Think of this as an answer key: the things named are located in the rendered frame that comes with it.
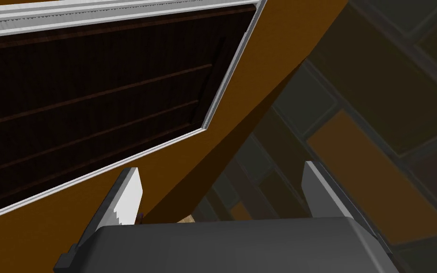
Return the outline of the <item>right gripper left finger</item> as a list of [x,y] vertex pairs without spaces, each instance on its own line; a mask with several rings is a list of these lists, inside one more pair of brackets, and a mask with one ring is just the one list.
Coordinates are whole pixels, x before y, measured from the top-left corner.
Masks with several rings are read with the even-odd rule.
[[100,204],[77,246],[81,246],[100,227],[134,225],[142,195],[138,168],[125,168]]

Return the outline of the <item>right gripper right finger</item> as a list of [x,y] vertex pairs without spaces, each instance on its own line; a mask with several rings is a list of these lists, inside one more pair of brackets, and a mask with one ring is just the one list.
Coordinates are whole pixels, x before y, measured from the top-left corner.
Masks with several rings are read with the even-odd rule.
[[302,191],[313,217],[351,217],[374,238],[370,223],[320,162],[305,161]]

